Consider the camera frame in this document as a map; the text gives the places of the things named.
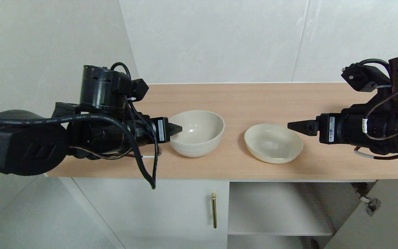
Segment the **handle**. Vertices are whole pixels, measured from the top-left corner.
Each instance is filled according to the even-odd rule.
[[[216,208],[216,193],[211,194],[211,210],[213,212],[213,228],[218,228],[218,215]]]

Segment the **wooden countertop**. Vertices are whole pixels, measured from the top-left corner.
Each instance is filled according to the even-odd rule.
[[[210,154],[188,158],[169,144],[161,145],[158,178],[220,179],[387,179],[398,178],[398,160],[378,161],[357,156],[351,145],[324,145],[319,137],[299,134],[302,153],[286,164],[268,164],[247,150],[245,130],[258,123],[314,119],[323,112],[340,112],[365,103],[374,93],[360,93],[347,83],[248,83],[150,85],[136,108],[152,117],[172,117],[192,109],[221,115],[226,123],[220,145]],[[142,149],[152,154],[153,148]],[[145,159],[147,169],[152,159]],[[66,157],[49,176],[142,178],[133,158],[114,161]]]

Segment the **open shelf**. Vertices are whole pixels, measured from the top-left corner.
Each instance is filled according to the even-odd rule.
[[[227,249],[304,249],[296,236],[228,235]]]
[[[229,189],[229,235],[333,234],[311,184],[232,182]]]

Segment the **white ceramic bowl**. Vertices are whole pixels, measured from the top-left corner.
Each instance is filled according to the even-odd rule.
[[[245,132],[244,139],[253,156],[272,164],[290,162],[303,149],[303,142],[296,133],[273,123],[252,126]]]
[[[182,126],[182,132],[170,138],[170,145],[189,157],[205,156],[213,151],[221,142],[225,129],[223,118],[209,111],[181,112],[169,120]]]

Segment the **sticker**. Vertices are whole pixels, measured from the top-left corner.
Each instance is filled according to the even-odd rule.
[[[158,128],[159,128],[159,141],[165,141],[164,134],[164,120],[158,120]]]
[[[328,131],[328,142],[334,142],[334,125],[336,124],[336,118],[330,117],[330,129]]]

